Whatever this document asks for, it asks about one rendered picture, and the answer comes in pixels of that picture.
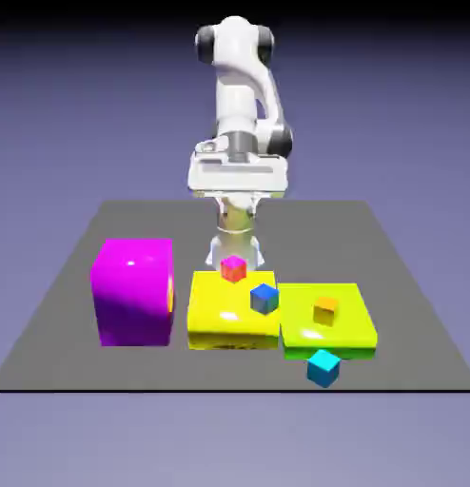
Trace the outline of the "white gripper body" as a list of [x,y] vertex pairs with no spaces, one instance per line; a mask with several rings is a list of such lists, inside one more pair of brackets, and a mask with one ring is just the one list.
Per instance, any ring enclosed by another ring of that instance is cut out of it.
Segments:
[[196,152],[190,157],[187,187],[198,196],[228,193],[272,195],[288,188],[288,163],[283,157],[248,154],[248,161],[230,162],[225,152]]

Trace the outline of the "small orange cube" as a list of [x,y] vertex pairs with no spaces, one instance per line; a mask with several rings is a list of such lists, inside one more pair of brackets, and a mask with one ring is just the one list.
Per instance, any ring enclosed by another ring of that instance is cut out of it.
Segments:
[[332,297],[320,296],[313,306],[313,321],[324,326],[332,326],[338,310],[339,301]]

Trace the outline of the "small pink red cube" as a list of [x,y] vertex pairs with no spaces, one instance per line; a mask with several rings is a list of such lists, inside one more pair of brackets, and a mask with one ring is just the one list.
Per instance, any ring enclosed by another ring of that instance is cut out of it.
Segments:
[[220,261],[220,272],[226,281],[238,282],[246,277],[246,261],[237,255],[228,256]]

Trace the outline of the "large yellow box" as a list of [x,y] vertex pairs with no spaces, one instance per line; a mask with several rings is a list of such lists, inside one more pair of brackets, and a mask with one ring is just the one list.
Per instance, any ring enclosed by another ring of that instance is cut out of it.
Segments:
[[249,271],[238,282],[215,271],[193,273],[186,327],[188,346],[209,349],[276,349],[279,345],[278,308],[260,314],[250,308],[250,291],[261,283],[276,287],[272,271]]

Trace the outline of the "small cyan cube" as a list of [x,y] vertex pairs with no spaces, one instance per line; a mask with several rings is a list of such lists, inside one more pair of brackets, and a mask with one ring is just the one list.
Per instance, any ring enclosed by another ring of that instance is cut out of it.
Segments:
[[326,350],[318,350],[307,360],[306,376],[320,387],[329,387],[340,374],[341,359]]

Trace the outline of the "small blue cube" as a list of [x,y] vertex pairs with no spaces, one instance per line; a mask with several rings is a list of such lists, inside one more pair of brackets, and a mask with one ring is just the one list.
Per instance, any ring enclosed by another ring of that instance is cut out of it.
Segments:
[[261,283],[250,291],[250,308],[260,314],[270,314],[279,307],[279,290]]

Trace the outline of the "large magenta box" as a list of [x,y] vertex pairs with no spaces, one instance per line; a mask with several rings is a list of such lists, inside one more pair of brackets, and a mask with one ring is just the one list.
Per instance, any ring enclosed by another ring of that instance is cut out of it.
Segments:
[[171,239],[105,240],[90,269],[90,288],[102,345],[169,345],[174,313]]

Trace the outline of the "large lime green box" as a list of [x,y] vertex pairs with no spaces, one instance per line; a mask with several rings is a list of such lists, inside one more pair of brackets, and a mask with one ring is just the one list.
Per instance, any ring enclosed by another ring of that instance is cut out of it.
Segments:
[[[287,360],[305,360],[326,350],[343,360],[374,357],[378,334],[360,288],[353,282],[282,282],[280,320]],[[313,321],[313,306],[320,296],[339,301],[332,326]]]

